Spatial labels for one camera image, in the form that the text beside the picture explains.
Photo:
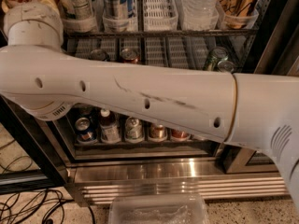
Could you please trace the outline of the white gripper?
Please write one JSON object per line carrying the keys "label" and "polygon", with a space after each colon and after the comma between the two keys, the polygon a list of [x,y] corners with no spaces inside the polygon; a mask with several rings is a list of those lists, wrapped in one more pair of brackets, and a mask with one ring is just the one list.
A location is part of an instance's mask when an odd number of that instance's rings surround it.
{"label": "white gripper", "polygon": [[4,33],[9,45],[34,45],[60,50],[64,28],[54,0],[2,0]]}

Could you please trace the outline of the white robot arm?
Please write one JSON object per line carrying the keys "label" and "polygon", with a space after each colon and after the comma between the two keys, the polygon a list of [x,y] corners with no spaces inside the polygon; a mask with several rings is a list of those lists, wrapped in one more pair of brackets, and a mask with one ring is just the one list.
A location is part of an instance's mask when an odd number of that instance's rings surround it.
{"label": "white robot arm", "polygon": [[28,114],[53,120],[83,103],[260,150],[299,202],[297,62],[282,60],[288,73],[274,76],[88,61],[47,44],[61,25],[47,5],[14,7],[3,23],[0,91]]}

